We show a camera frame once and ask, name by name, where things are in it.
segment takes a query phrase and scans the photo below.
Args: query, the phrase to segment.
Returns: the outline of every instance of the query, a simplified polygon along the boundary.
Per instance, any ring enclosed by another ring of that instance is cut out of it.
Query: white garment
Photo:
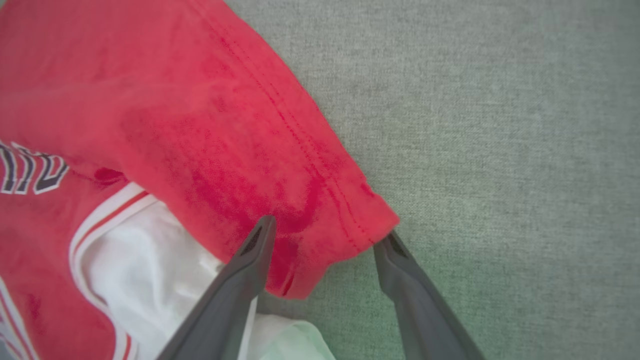
[[[159,355],[224,266],[160,201],[96,240],[82,264],[91,290],[137,342],[137,360]],[[313,325],[256,315],[255,303],[239,359],[335,360]]]

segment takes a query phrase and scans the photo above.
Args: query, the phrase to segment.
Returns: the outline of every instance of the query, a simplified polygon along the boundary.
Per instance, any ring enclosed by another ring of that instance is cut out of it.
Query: green fabric surface
[[[488,359],[640,355],[640,3],[228,0],[290,66]],[[403,359],[372,251],[305,318]]]

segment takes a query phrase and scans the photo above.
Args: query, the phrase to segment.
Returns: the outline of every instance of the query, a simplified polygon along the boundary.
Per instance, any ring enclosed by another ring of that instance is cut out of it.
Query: red garment
[[[276,216],[267,289],[288,298],[398,223],[222,1],[8,0],[0,51],[0,325],[23,358],[132,359],[74,267],[146,192],[225,262]]]

